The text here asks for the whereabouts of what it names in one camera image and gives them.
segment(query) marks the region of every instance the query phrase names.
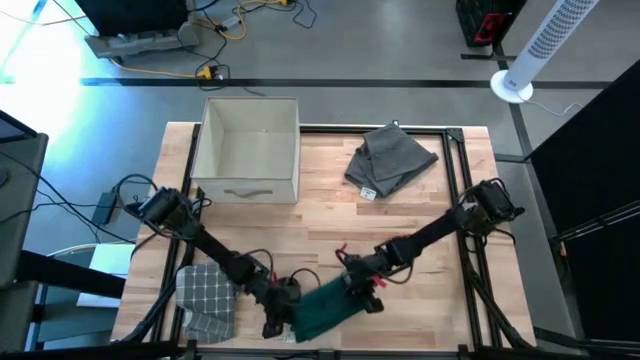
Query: folded gray towel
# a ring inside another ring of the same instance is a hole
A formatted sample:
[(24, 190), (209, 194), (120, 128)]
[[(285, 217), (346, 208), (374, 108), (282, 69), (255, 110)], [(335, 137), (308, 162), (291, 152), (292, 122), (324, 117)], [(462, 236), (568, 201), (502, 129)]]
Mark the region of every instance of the folded gray towel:
[(400, 127), (389, 124), (364, 134), (364, 143), (353, 155), (345, 177), (385, 197), (403, 187), (438, 160)]
[(184, 309), (188, 339), (215, 344), (231, 339), (238, 288), (218, 263), (186, 266), (176, 278), (176, 304)]

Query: wooden tabletop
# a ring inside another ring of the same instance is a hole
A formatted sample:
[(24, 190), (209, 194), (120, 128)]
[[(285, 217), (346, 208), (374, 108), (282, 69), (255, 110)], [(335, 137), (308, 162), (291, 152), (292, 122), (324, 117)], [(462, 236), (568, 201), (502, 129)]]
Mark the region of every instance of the wooden tabletop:
[[(153, 178), (159, 186), (181, 187), (193, 126), (167, 125)], [(487, 128), (463, 129), (474, 184), (496, 177)], [(343, 244), (350, 253), (372, 253), (374, 245), (418, 230), (451, 206), (441, 141), (433, 136), (414, 138), (441, 160), (386, 199), (362, 199), (359, 190), (344, 179), (355, 149), (362, 144), (361, 135), (303, 134), (297, 204), (214, 204), (203, 211), (202, 223), (233, 250), (268, 249), (274, 256), (275, 271), (282, 276), (308, 267), (326, 283), (342, 271), (334, 250)], [(463, 189), (456, 151), (452, 147), (458, 187)], [(140, 238), (146, 234), (145, 229)], [(156, 299), (168, 247), (166, 239), (153, 240), (135, 254), (112, 338), (127, 335)], [(513, 243), (504, 235), (491, 235), (485, 251), (496, 302), (522, 336), (535, 343)], [(268, 263), (266, 257), (256, 257)], [(196, 252), (194, 263), (207, 261), (204, 254)], [(317, 286), (315, 279), (304, 273), (296, 279), (303, 292)], [(457, 351), (459, 344), (472, 347), (455, 236), (433, 244), (416, 259), (408, 284), (389, 284), (376, 293), (385, 305), (382, 313), (356, 314), (302, 344), (285, 343), (282, 338), (262, 339), (263, 308), (255, 305), (252, 297), (242, 295), (236, 303), (235, 338), (213, 345), (199, 343), (198, 347), (410, 351)], [(477, 302), (483, 339), (489, 344), (486, 312), (479, 298)], [(173, 308), (172, 303), (167, 309), (163, 339), (168, 339)]]

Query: tower fan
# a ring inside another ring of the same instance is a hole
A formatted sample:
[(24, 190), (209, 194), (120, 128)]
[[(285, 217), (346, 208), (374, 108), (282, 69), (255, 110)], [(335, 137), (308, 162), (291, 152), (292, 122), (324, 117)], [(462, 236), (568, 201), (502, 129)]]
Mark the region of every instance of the tower fan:
[(558, 0), (509, 70), (491, 77), (502, 100), (522, 103), (533, 95), (531, 81), (599, 0)]

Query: gray floor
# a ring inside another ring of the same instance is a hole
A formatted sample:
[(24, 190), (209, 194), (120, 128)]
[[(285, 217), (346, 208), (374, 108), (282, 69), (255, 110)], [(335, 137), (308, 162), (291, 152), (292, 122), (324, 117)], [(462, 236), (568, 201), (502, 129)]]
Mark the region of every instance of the gray floor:
[[(304, 30), (291, 13), (261, 11), (249, 15), (248, 37), (230, 42), (220, 60), (234, 78), (257, 79), (426, 79), (488, 80), (495, 62), (463, 61), (464, 45), (454, 12), (455, 0), (309, 0), (316, 25)], [(61, 1), (74, 15), (71, 0)], [(504, 41), (517, 55), (553, 0), (532, 0)], [(210, 14), (228, 16), (233, 0), (221, 0)], [(55, 4), (48, 20), (64, 17)], [(537, 80), (612, 81), (640, 58), (637, 33), (640, 2), (601, 1), (552, 58)], [(68, 200), (94, 203), (122, 176), (150, 175), (168, 121), (199, 121), (207, 96), (246, 95), (241, 88), (204, 93), (193, 87), (80, 86), (79, 78), (160, 77), (131, 73), (95, 59), (73, 23), (24, 26), (0, 14), (0, 108), (51, 137), (44, 176)], [(88, 29), (89, 22), (80, 21)], [(202, 33), (197, 51), (213, 54), (221, 40)], [(191, 74), (201, 59), (184, 51), (127, 57), (125, 65)], [(305, 123), (483, 125), (496, 153), (522, 155), (509, 107), (489, 89), (452, 88), (255, 88), (269, 96), (295, 96)], [(586, 104), (600, 90), (540, 90), (533, 100), (562, 112), (571, 103)], [(555, 117), (531, 104), (520, 106), (535, 148), (564, 124), (576, 109)], [(525, 292), (536, 326), (573, 334), (562, 290), (544, 236), (529, 174), (524, 165), (499, 163), (514, 199), (527, 213), (513, 224)], [(43, 185), (42, 190), (49, 192)], [(142, 196), (144, 187), (128, 189)], [(135, 236), (138, 224), (122, 214), (109, 229)], [(104, 241), (109, 236), (101, 235)], [(32, 216), (25, 248), (49, 253), (93, 241), (93, 235), (61, 209)]]

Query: storage box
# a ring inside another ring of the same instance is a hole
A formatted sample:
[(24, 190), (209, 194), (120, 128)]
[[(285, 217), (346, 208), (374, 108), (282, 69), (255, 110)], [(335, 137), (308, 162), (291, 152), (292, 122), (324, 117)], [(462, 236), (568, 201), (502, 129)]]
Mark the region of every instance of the storage box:
[(296, 203), (298, 101), (209, 98), (192, 179), (214, 203)]

